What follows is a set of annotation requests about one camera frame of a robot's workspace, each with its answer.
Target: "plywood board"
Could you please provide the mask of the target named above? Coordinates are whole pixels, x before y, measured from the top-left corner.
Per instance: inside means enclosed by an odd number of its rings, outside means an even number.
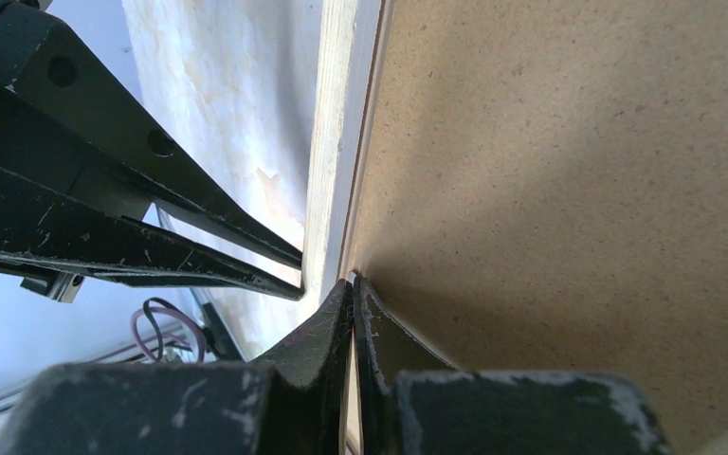
[[[728,1],[396,2],[346,268],[467,368],[728,453]]]
[[[344,0],[322,12],[303,267],[309,301],[339,278],[381,10],[381,0]]]

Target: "purple wire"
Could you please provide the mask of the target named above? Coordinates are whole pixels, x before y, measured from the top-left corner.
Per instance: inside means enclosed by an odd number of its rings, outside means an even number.
[[[158,313],[160,315],[170,316],[174,319],[179,320],[183,323],[186,327],[191,330],[193,335],[196,337],[196,350],[197,350],[197,362],[202,362],[205,360],[205,336],[202,335],[202,331],[199,330],[199,327],[194,323],[194,321],[190,320],[186,315],[179,313],[177,311],[174,311],[169,308],[159,308],[156,306],[153,306],[150,308],[150,310],[153,313]],[[146,346],[146,343],[143,342],[143,340],[140,337],[140,333],[137,329],[137,320],[143,316],[143,310],[137,310],[133,313],[133,315],[130,317],[130,330],[133,332],[133,338],[135,339],[137,347],[141,350],[144,355],[149,357],[151,360],[155,360],[155,354]]]

